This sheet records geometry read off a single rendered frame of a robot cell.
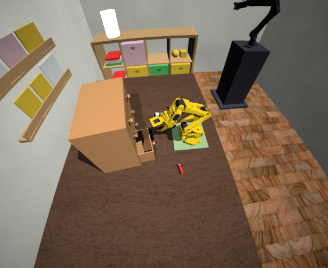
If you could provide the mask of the light brown wooden chest of drawers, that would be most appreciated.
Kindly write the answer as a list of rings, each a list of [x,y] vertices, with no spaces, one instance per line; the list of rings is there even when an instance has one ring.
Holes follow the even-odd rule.
[[[126,129],[123,78],[82,84],[68,141],[104,173],[141,166]]]

